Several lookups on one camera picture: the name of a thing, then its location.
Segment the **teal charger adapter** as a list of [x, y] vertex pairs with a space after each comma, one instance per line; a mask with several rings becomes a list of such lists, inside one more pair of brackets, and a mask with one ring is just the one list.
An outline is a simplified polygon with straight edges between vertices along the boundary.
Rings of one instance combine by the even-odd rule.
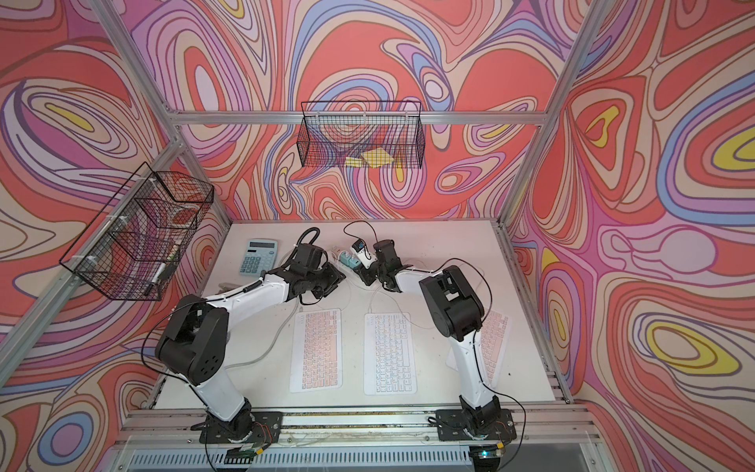
[[342, 265], [349, 267], [349, 269], [359, 269], [362, 265], [361, 261], [356, 256], [346, 250], [341, 250], [337, 255], [337, 259]]

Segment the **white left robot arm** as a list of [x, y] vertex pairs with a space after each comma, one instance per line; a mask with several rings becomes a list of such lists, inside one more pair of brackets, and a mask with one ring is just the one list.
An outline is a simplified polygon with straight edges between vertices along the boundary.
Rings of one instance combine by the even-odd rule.
[[226, 344], [237, 325], [268, 308], [307, 293], [322, 300], [346, 275], [313, 244], [299, 244], [280, 266], [257, 280], [214, 298], [184, 297], [169, 317], [155, 356], [187, 383], [206, 407], [208, 436], [228, 443], [247, 441], [256, 426], [250, 401], [224, 367]]

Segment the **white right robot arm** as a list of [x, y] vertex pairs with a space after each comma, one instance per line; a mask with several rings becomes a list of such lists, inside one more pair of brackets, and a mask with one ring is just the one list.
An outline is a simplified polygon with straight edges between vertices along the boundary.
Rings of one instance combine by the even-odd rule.
[[462, 270], [452, 264], [434, 271], [414, 269], [401, 262], [390, 239], [375, 243], [371, 252], [365, 244], [356, 242], [352, 251], [358, 260], [353, 271], [365, 285], [377, 282], [389, 292], [424, 297], [434, 326], [448, 339], [455, 359], [461, 428], [474, 439], [487, 436], [501, 415], [497, 394], [486, 386], [479, 352], [479, 331], [487, 309]]

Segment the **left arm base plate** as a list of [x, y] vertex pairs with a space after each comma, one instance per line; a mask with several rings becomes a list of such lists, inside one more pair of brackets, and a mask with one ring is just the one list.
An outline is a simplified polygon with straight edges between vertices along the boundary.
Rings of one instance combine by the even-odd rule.
[[208, 413], [204, 423], [196, 424], [201, 444], [275, 444], [281, 434], [283, 413], [280, 411], [241, 411], [229, 422]]

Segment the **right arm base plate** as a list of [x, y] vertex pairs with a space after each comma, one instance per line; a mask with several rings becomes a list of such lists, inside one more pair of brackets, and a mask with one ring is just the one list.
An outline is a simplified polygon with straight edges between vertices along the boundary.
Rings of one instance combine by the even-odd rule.
[[485, 442], [509, 444], [518, 433], [509, 409], [473, 418], [461, 409], [440, 409], [429, 418], [442, 442]]

